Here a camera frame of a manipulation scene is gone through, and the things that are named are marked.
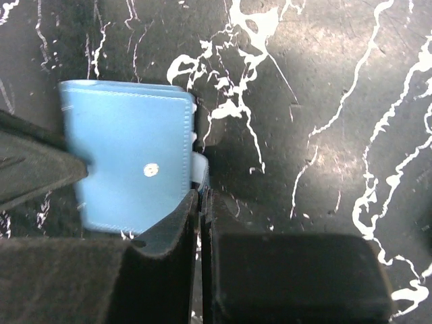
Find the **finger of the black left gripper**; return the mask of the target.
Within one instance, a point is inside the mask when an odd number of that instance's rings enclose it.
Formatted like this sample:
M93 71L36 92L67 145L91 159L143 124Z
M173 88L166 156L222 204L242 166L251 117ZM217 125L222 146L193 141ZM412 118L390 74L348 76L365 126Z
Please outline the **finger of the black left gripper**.
M63 136L1 112L2 209L12 209L87 175L85 162L68 152Z

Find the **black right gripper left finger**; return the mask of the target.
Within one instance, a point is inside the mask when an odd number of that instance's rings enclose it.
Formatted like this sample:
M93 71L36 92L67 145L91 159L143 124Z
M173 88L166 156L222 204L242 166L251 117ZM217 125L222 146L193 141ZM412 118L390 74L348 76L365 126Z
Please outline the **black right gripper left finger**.
M134 240L1 241L2 323L189 323L198 194Z

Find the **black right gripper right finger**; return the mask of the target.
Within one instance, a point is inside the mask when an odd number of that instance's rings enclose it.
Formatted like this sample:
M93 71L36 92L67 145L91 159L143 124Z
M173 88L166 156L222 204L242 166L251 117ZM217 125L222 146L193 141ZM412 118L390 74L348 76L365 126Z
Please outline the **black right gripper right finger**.
M387 323L375 249L345 234L256 233L208 189L201 200L205 323Z

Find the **blue leather card holder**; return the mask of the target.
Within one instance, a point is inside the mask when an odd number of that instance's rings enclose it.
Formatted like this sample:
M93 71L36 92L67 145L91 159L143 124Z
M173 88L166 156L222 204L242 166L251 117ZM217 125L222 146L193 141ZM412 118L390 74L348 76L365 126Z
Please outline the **blue leather card holder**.
M177 86L108 80L59 84L70 152L88 175L75 185L82 225L141 234L192 188L209 186L209 162L194 151L196 100Z

